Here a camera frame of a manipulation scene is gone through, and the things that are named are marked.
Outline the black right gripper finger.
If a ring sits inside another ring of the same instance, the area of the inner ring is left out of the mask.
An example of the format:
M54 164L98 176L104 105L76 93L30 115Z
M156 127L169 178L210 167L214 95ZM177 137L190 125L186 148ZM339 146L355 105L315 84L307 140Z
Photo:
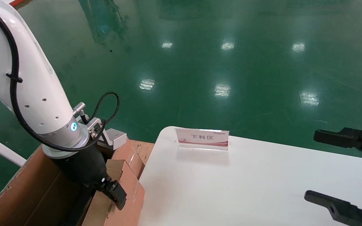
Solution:
M362 209L347 201L311 190L305 192L304 199L328 209L334 221L348 226L362 226Z
M316 130L314 140L343 148L355 148L362 152L362 130L343 128L340 132Z

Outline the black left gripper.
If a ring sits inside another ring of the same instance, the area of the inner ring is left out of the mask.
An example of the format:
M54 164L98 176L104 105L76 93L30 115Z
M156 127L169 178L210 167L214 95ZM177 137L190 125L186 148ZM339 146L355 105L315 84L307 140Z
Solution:
M105 159L96 143L72 156L52 159L52 162L69 180L91 186L112 200L117 209L124 208L127 193L118 180L108 175Z

